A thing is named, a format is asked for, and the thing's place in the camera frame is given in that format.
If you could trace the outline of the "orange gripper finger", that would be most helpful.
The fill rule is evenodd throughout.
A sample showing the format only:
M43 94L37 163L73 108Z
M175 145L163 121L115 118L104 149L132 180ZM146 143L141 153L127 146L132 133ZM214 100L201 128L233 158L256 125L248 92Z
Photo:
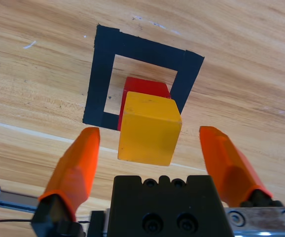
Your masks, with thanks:
M59 159L31 219L38 237L84 237L76 211L88 200L98 165L100 132L82 130Z
M199 137L207 172L223 202L229 207L283 207L225 133L201 126Z

